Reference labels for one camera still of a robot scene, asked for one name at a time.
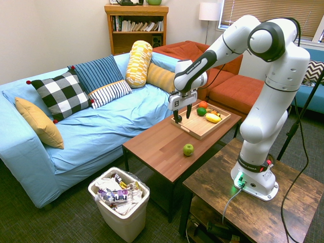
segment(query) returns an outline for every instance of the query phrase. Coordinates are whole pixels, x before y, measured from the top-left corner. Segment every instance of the white lampshade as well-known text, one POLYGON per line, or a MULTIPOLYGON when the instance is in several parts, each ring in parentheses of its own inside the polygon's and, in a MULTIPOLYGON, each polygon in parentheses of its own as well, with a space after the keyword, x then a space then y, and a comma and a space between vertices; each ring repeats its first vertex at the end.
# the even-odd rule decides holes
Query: white lampshade
POLYGON ((199 20, 218 21, 221 3, 200 3, 199 20))

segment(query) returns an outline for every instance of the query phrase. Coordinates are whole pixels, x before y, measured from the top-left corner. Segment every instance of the wooden tray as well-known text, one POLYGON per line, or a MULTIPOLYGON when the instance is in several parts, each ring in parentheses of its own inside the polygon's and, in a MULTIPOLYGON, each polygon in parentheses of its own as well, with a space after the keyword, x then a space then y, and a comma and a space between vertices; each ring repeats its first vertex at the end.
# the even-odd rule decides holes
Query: wooden tray
POLYGON ((171 119, 171 123, 183 129, 184 131, 186 131, 187 133, 189 133, 190 135, 194 136, 199 140, 203 139, 205 136, 207 136, 217 127, 221 126, 224 122, 226 122, 231 117, 231 114, 226 110, 223 110, 217 106, 208 103, 209 109, 214 109, 219 113, 221 113, 222 120, 218 123, 212 123, 206 120, 206 115, 199 116, 197 114, 196 110, 199 108, 198 106, 199 104, 196 104, 195 106, 192 107, 189 119, 187 119, 186 117, 187 110, 185 110, 184 112, 179 114, 182 116, 182 121, 180 123, 176 124, 174 118, 171 119))

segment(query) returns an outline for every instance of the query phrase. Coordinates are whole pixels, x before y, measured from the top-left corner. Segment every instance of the white trash can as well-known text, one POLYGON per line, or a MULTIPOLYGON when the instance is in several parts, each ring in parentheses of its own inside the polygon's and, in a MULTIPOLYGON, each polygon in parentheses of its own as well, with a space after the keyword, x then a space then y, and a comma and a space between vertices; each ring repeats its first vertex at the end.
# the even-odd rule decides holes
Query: white trash can
MULTIPOLYGON (((112 167, 99 178, 94 180, 88 186, 88 190, 93 199, 97 194, 99 188, 95 186, 96 181, 102 178, 110 178, 112 174, 117 173, 125 184, 136 181, 132 176, 128 175, 125 171, 112 167)), ((102 217, 109 225, 109 227, 115 231, 126 242, 132 242, 139 233, 144 229, 146 219, 146 206, 149 200, 149 190, 144 186, 142 182, 138 182, 141 190, 143 191, 142 200, 129 211, 126 215, 121 215, 111 209, 106 203, 97 201, 96 204, 102 214, 102 217)))

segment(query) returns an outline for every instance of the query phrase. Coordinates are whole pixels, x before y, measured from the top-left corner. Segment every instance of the electronic device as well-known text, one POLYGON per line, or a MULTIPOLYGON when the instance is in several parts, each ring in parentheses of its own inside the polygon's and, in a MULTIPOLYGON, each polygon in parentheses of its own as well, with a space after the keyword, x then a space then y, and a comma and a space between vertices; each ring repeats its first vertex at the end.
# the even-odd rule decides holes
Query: electronic device
POLYGON ((284 125, 290 106, 305 76, 309 53, 294 44, 297 22, 291 18, 277 18, 260 23, 251 15, 242 16, 195 62, 178 61, 175 69, 176 91, 170 95, 168 108, 176 123, 181 122, 178 110, 197 100, 197 89, 207 83, 206 70, 228 63, 245 50, 271 63, 263 89, 240 126, 244 138, 231 177, 237 188, 264 201, 273 199, 279 185, 267 159, 269 150, 284 125))
POLYGON ((154 35, 152 36, 152 47, 160 47, 162 46, 162 36, 154 35))

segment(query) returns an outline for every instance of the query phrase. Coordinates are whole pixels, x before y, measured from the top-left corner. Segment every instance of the window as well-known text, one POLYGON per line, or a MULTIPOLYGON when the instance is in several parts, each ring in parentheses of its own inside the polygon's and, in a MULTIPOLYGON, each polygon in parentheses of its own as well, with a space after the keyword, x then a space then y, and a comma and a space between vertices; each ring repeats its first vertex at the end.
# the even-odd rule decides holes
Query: window
POLYGON ((324 43, 324 0, 224 0, 219 28, 226 29, 247 14, 260 22, 279 17, 295 18, 301 26, 302 39, 324 43))

